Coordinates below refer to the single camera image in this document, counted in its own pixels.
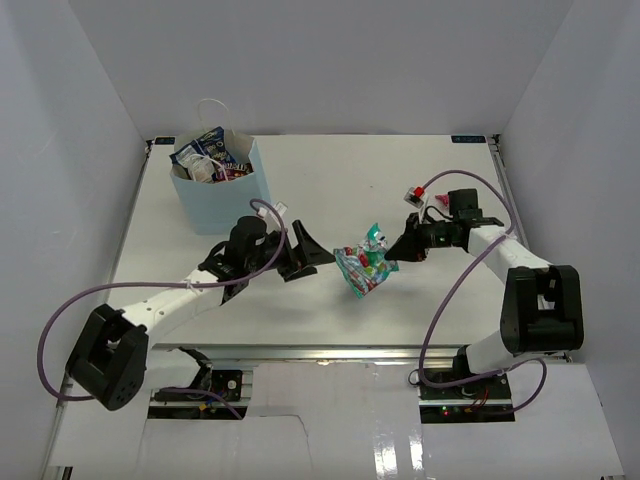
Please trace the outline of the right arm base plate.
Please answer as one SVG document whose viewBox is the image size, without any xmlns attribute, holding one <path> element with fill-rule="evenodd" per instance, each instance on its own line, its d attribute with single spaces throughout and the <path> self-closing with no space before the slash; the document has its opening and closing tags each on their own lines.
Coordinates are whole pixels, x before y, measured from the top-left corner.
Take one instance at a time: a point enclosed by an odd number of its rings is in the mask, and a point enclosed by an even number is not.
<svg viewBox="0 0 640 480">
<path fill-rule="evenodd" d="M 408 375 L 417 389 L 420 420 L 423 425 L 514 422 L 512 394 L 505 377 L 483 379 L 446 389 L 426 386 L 418 370 Z"/>
</svg>

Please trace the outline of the teal candy bag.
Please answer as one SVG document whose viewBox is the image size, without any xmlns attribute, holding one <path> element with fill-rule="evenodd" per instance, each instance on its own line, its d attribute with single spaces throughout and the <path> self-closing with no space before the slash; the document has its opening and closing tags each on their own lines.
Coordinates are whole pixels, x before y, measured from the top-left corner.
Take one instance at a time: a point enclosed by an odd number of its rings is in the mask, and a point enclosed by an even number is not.
<svg viewBox="0 0 640 480">
<path fill-rule="evenodd" d="M 363 298 L 399 270 L 398 262 L 387 260 L 388 244 L 377 223 L 355 246 L 333 250 L 335 263 L 358 298 Z"/>
</svg>

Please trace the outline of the blue snack bag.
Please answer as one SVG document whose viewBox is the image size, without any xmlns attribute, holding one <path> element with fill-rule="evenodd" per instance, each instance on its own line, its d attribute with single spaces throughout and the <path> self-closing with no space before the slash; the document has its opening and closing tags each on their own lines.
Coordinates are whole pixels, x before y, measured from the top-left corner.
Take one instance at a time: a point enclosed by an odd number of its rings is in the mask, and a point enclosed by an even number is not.
<svg viewBox="0 0 640 480">
<path fill-rule="evenodd" d="M 191 140 L 170 156 L 187 178 L 199 183 L 228 181 L 227 167 L 235 160 L 226 148 L 225 130 L 216 127 Z"/>
</svg>

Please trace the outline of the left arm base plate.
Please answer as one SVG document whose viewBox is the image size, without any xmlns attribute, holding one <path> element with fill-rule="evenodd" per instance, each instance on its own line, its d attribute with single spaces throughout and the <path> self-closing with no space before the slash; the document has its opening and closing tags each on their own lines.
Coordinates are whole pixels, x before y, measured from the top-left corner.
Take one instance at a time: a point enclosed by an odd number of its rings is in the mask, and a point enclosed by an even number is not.
<svg viewBox="0 0 640 480">
<path fill-rule="evenodd" d="M 205 369 L 187 387 L 155 391 L 149 419 L 242 420 L 247 412 L 241 370 Z"/>
</svg>

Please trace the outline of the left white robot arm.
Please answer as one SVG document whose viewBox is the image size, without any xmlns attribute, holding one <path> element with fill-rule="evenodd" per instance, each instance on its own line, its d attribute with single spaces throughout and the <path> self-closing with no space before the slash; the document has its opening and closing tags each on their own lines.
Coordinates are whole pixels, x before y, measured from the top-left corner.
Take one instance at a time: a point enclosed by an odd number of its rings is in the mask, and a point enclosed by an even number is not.
<svg viewBox="0 0 640 480">
<path fill-rule="evenodd" d="M 143 386 L 150 349 L 203 312 L 209 294 L 219 293 L 225 304 L 260 272 L 276 270 L 289 282 L 334 261 L 299 220 L 292 229 L 296 245 L 286 232 L 269 231 L 263 219 L 244 216 L 181 284 L 120 309 L 96 307 L 72 349 L 66 373 L 107 410 L 121 409 Z"/>
</svg>

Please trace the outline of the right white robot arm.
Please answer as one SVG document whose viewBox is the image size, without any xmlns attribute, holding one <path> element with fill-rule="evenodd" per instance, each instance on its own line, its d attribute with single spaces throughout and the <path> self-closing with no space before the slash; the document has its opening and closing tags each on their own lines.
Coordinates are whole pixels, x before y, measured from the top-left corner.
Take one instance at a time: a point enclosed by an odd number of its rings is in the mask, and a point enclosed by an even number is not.
<svg viewBox="0 0 640 480">
<path fill-rule="evenodd" d="M 424 385 L 453 388 L 459 396 L 472 399 L 486 389 L 492 376 L 583 346 L 581 282 L 574 267 L 536 256 L 501 221 L 485 216 L 476 190 L 453 190 L 448 198 L 449 219 L 432 221 L 411 214 L 385 257 L 421 262 L 431 250 L 461 248 L 473 256 L 474 266 L 485 264 L 502 282 L 497 330 L 458 350 L 451 381 L 436 382 L 425 369 L 418 370 Z"/>
</svg>

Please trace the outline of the purple candy packet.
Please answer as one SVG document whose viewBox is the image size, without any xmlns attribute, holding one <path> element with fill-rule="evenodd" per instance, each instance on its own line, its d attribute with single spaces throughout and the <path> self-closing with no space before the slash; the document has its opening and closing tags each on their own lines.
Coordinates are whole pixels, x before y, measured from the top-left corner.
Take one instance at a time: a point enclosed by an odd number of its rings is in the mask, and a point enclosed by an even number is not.
<svg viewBox="0 0 640 480">
<path fill-rule="evenodd" d="M 213 166 L 214 173 L 212 174 L 212 181 L 214 183 L 233 181 L 253 172 L 250 163 L 214 162 Z"/>
</svg>

